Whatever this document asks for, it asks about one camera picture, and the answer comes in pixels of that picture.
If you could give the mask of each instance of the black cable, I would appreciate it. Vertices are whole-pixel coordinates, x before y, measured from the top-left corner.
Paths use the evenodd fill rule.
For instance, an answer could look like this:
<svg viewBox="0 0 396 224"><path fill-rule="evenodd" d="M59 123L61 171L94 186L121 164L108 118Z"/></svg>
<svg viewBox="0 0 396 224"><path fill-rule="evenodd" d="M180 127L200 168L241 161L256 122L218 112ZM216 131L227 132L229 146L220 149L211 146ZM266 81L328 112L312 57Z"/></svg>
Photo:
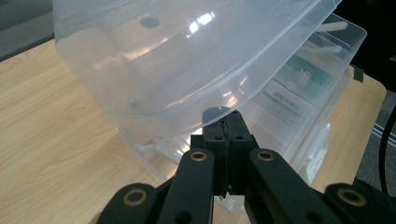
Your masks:
<svg viewBox="0 0 396 224"><path fill-rule="evenodd" d="M393 107L392 113L389 116L384 132L382 133L381 143L379 145L378 169L379 181L381 183L382 192L388 195L387 179L385 177L385 155L387 152L388 140L392 131L393 125L396 121L396 106Z"/></svg>

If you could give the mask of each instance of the metal screw hole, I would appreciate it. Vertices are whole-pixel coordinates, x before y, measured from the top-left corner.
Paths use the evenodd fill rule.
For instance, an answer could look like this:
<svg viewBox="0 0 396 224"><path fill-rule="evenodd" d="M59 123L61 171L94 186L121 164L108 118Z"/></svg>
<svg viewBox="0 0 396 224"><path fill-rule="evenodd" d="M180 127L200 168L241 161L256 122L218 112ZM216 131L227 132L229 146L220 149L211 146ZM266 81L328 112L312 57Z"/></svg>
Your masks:
<svg viewBox="0 0 396 224"><path fill-rule="evenodd" d="M204 161L206 160L207 156L204 152L193 152L191 153L190 158L193 161Z"/></svg>
<svg viewBox="0 0 396 224"><path fill-rule="evenodd" d="M123 202L128 206L138 206L143 203L147 197L148 194L143 189L133 189L124 195Z"/></svg>
<svg viewBox="0 0 396 224"><path fill-rule="evenodd" d="M339 189L337 195L342 201L352 206L363 207L367 204L366 199L353 189Z"/></svg>
<svg viewBox="0 0 396 224"><path fill-rule="evenodd" d="M262 161L272 161L275 157L270 152L261 151L257 153L257 158L259 158Z"/></svg>

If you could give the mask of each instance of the wooden table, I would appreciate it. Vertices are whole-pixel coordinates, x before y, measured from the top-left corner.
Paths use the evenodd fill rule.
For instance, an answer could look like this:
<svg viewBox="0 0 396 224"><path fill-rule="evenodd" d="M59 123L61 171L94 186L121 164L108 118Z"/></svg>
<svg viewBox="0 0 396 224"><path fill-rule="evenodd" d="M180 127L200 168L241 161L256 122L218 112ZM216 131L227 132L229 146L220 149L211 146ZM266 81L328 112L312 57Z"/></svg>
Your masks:
<svg viewBox="0 0 396 224"><path fill-rule="evenodd" d="M332 113L312 187L351 183L386 90L352 81ZM67 67L54 41L0 63L0 223L90 223L114 193L158 186ZM215 206L215 223L247 223Z"/></svg>

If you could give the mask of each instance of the transparent plastic container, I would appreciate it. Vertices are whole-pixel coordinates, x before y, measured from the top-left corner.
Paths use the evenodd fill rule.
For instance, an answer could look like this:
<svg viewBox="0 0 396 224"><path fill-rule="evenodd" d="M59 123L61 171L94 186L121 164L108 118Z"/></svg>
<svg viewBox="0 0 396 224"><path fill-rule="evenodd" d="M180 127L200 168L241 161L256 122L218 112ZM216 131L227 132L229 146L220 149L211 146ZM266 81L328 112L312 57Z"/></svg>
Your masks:
<svg viewBox="0 0 396 224"><path fill-rule="evenodd" d="M178 136L247 102L339 2L54 0L56 48L107 121Z"/></svg>
<svg viewBox="0 0 396 224"><path fill-rule="evenodd" d="M331 15L286 61L274 77L238 107L260 147L276 150L309 184L327 152L332 110L352 75L348 65L366 32ZM172 177L190 148L190 134L159 137L120 128L125 145L154 173L159 182ZM243 200L221 203L243 210Z"/></svg>

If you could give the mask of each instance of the clear plastic bin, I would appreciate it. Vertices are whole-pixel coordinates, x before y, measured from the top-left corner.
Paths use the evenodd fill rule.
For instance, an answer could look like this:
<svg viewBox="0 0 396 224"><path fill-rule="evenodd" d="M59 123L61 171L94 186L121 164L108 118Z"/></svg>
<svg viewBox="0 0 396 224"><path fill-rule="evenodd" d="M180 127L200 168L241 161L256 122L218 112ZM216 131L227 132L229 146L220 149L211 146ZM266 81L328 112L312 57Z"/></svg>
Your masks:
<svg viewBox="0 0 396 224"><path fill-rule="evenodd" d="M320 31L329 26L329 32ZM259 146L276 150L307 183L327 152L327 119L352 78L347 67L365 36L360 27L332 14L257 94L238 107ZM126 146L159 182L174 175L190 148L191 133L142 136L120 128ZM221 203L233 211L243 209L243 201L235 197Z"/></svg>
<svg viewBox="0 0 396 224"><path fill-rule="evenodd" d="M55 0L56 48L106 120L177 136L247 102L339 2Z"/></svg>

